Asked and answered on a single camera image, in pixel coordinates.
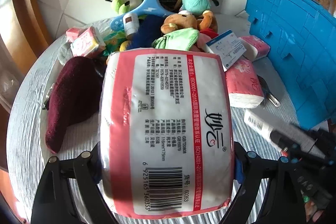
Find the person's right hand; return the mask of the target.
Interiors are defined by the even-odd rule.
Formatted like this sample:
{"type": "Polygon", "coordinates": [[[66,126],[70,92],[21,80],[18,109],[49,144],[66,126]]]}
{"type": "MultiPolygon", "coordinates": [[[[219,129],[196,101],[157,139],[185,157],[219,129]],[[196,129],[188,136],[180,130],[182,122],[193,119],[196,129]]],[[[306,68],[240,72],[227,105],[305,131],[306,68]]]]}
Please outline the person's right hand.
{"type": "Polygon", "coordinates": [[[325,207],[316,205],[311,199],[305,199],[306,223],[333,223],[333,214],[331,213],[332,201],[329,201],[325,207]]]}

